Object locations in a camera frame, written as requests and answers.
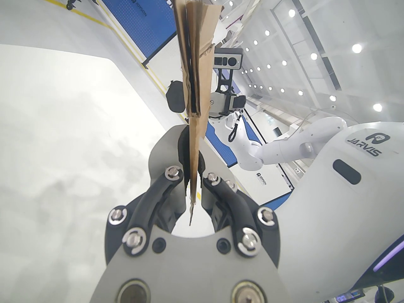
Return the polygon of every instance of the purple light strip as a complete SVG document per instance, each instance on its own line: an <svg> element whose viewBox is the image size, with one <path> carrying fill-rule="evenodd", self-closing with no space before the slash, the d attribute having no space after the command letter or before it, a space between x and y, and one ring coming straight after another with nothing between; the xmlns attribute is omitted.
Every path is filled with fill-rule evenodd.
<svg viewBox="0 0 404 303"><path fill-rule="evenodd" d="M392 249L387 256L385 256L382 260L380 260L375 267L373 267L373 271L378 271L382 266L384 266L391 258L393 258L398 252L400 252L404 248L404 241L398 244L394 249Z"/></svg>

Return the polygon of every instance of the camera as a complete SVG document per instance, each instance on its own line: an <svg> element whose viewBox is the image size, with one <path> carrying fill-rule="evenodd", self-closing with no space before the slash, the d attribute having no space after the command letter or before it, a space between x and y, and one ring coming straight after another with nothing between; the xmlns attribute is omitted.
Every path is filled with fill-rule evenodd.
<svg viewBox="0 0 404 303"><path fill-rule="evenodd" d="M243 49L228 49L215 47L213 68L241 69L243 61Z"/></svg>

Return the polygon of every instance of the jarvis logo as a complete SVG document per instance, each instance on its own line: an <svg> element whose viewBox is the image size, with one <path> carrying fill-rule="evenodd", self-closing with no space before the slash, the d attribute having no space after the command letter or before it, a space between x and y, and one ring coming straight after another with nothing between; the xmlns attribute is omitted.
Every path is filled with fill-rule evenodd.
<svg viewBox="0 0 404 303"><path fill-rule="evenodd" d="M260 183L262 185L267 185L267 182L265 181L265 179L261 176L261 173L257 173L257 178L260 181Z"/></svg>
<svg viewBox="0 0 404 303"><path fill-rule="evenodd" d="M390 136L384 133L375 133L366 137L366 141L373 139L372 143L374 145L378 145L379 143L383 143L384 141L390 140Z"/></svg>
<svg viewBox="0 0 404 303"><path fill-rule="evenodd" d="M136 0L132 0L132 3L136 4L136 6L139 8L140 12L147 16L146 12L143 10L142 6L139 4L139 2L137 2Z"/></svg>
<svg viewBox="0 0 404 303"><path fill-rule="evenodd" d="M380 144L389 139L390 139L390 136L388 136L387 134L384 134L384 133L375 133L375 134L369 135L368 137L365 138L365 140L368 142L369 142L369 140L372 140L372 144ZM357 138L354 138L352 140L347 140L347 142L358 146L360 149L366 151L367 153L369 153L375 157L379 156L382 153L380 150L376 149L375 147L372 147L370 144L366 143L365 141L359 140Z"/></svg>

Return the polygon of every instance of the cardboard piece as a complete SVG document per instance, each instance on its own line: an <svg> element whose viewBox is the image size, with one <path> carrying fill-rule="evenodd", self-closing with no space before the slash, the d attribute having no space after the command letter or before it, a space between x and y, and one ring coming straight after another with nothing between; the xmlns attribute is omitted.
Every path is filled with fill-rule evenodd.
<svg viewBox="0 0 404 303"><path fill-rule="evenodd" d="M196 203L199 139L205 137L211 100L213 34L222 6L172 0L181 52L184 99L189 118L191 220Z"/></svg>

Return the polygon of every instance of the caster wheel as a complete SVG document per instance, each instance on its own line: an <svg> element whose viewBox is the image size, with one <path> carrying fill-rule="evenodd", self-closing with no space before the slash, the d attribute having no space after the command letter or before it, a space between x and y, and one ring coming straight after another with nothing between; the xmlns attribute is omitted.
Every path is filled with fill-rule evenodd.
<svg viewBox="0 0 404 303"><path fill-rule="evenodd" d="M68 1L68 4L66 4L66 9L67 10L72 10L73 9L73 4L70 1Z"/></svg>

